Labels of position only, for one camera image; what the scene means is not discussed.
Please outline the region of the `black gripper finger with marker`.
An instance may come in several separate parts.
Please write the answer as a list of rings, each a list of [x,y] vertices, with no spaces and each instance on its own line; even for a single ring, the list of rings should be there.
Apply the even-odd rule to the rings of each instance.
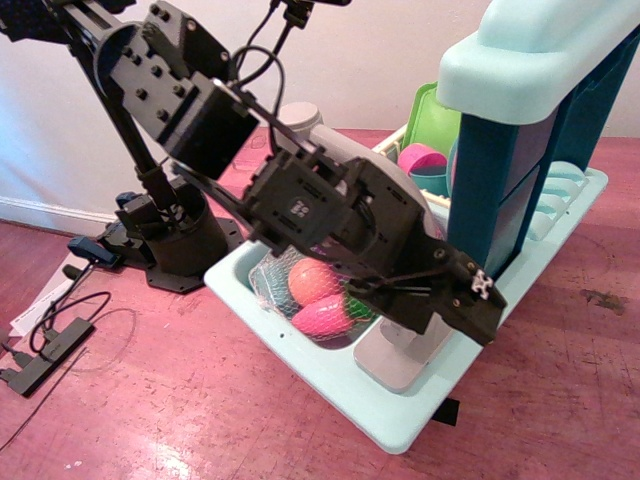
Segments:
[[[468,255],[437,249],[418,269],[386,279],[353,279],[349,294],[375,313],[419,335],[438,315],[452,329],[486,346],[497,335],[506,300]]]

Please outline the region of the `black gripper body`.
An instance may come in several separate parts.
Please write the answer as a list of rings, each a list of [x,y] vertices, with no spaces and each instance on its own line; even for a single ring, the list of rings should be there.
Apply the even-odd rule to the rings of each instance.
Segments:
[[[389,166],[356,158],[302,171],[299,192],[311,203],[300,228],[303,250],[326,256],[350,281],[412,272],[435,250],[455,249],[426,233],[424,205],[387,173]]]

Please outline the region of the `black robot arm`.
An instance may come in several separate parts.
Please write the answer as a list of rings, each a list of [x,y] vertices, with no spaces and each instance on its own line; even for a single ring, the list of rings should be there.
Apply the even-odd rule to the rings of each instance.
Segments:
[[[506,302],[468,255],[443,241],[420,190],[395,164],[325,147],[246,90],[237,58],[168,2],[121,22],[123,1],[5,1],[1,31],[82,48],[99,91],[132,116],[174,169],[274,255],[332,265],[348,292],[418,334],[433,315],[480,345]]]

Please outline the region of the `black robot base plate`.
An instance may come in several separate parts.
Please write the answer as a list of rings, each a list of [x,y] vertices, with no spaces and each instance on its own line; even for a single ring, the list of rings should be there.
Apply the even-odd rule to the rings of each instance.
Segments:
[[[232,219],[204,216],[181,231],[137,238],[121,222],[109,224],[98,243],[120,256],[120,264],[141,269],[152,288],[186,294],[204,286],[204,274],[243,242]]]

